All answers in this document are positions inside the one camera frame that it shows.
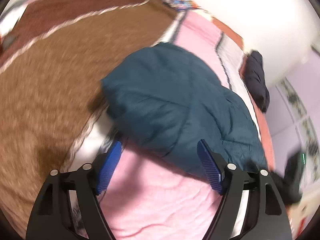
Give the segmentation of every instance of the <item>pink blanket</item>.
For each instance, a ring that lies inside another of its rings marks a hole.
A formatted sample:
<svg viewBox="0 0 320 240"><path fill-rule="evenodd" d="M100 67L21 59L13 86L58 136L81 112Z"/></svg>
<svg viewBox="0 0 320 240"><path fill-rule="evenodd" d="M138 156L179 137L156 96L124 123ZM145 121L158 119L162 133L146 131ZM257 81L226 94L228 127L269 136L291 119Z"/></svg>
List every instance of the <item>pink blanket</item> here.
<svg viewBox="0 0 320 240"><path fill-rule="evenodd" d="M129 142L101 209L116 239L202 239L220 203L206 182Z"/></svg>
<svg viewBox="0 0 320 240"><path fill-rule="evenodd" d="M227 75L216 53L220 38L221 30L217 26L196 12L189 11L174 44L202 59L216 73L221 85L229 88Z"/></svg>

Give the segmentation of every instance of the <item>white wall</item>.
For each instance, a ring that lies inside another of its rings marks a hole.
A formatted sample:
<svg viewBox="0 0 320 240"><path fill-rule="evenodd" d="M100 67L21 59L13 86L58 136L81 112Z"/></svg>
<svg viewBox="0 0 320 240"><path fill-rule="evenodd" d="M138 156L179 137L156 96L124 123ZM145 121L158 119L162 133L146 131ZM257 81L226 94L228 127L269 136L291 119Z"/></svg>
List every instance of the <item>white wall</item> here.
<svg viewBox="0 0 320 240"><path fill-rule="evenodd" d="M195 0L264 57L267 85L301 60L320 32L308 0Z"/></svg>

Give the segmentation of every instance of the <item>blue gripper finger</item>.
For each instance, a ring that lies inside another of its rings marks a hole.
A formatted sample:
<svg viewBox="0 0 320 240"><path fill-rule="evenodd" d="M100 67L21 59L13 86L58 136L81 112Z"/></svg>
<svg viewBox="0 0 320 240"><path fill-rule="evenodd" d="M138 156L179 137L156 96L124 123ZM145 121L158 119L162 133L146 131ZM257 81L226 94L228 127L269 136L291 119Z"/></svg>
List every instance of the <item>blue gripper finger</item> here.
<svg viewBox="0 0 320 240"><path fill-rule="evenodd" d="M109 155L106 157L105 162L100 170L99 173L99 183L97 186L97 192L98 194L100 194L102 191L104 191L105 189L107 189L111 177L113 175L113 172L116 169L116 166L118 165L118 162L120 160L121 157L121 143L120 142L116 142L113 145L113 148L111 149L111 151L109 151Z"/></svg>
<svg viewBox="0 0 320 240"><path fill-rule="evenodd" d="M220 195L222 195L223 187L221 171L219 170L209 150L202 140L198 142L197 153L212 189L216 190Z"/></svg>

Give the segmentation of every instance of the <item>white fabric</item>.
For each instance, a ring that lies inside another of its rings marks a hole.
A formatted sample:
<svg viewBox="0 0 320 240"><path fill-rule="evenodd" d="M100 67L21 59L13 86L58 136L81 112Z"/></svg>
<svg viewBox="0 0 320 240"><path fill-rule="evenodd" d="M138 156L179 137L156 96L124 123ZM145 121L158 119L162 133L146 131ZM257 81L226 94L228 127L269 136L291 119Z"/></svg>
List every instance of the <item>white fabric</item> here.
<svg viewBox="0 0 320 240"><path fill-rule="evenodd" d="M76 171L83 164L92 163L94 161L100 149L100 146L105 141L112 126L113 121L104 110L99 119L93 125L89 135L84 139L68 171Z"/></svg>
<svg viewBox="0 0 320 240"><path fill-rule="evenodd" d="M212 15L203 9L194 10L197 14L201 15L203 18L207 19L209 22L212 21Z"/></svg>
<svg viewBox="0 0 320 240"><path fill-rule="evenodd" d="M238 215L237 215L236 222L233 227L233 231L230 238L234 236L238 236L241 233L242 226L244 223L245 213L247 212L248 200L249 200L249 190L243 190Z"/></svg>
<svg viewBox="0 0 320 240"><path fill-rule="evenodd" d="M261 140L257 117L254 112L248 91L238 71L241 66L244 53L237 46L237 44L225 34L223 35L222 41L219 44L217 53L222 61L223 66L225 67L227 76L229 77L231 90L240 96L244 101L250 112L251 118L256 125L259 139Z"/></svg>
<svg viewBox="0 0 320 240"><path fill-rule="evenodd" d="M15 26L18 20L20 20L27 4L23 4L19 7L12 9L0 22L0 37L6 36Z"/></svg>
<svg viewBox="0 0 320 240"><path fill-rule="evenodd" d="M170 39L172 38L172 36L174 35L175 31L179 27L179 23L185 14L186 14L186 12L177 13L175 20L166 29L164 34L153 44L153 46L158 44L159 42L169 42Z"/></svg>

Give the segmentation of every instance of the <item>black device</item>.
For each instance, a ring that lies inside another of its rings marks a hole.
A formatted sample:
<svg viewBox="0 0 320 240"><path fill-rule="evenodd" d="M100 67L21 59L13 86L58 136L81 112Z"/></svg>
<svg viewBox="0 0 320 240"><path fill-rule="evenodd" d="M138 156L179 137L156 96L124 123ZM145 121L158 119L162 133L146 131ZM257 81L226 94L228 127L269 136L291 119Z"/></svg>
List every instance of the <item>black device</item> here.
<svg viewBox="0 0 320 240"><path fill-rule="evenodd" d="M89 239L116 240L96 196L107 189L120 155L121 144L116 142L107 153L98 155L92 164L86 163L77 171L51 171L33 206L26 240L86 239L75 232L69 190L76 190ZM223 196L203 240L230 239L243 190L250 190L244 225L241 234L232 239L292 239L285 206L266 170L242 171L213 153L204 140L198 143L198 155L212 188Z"/></svg>

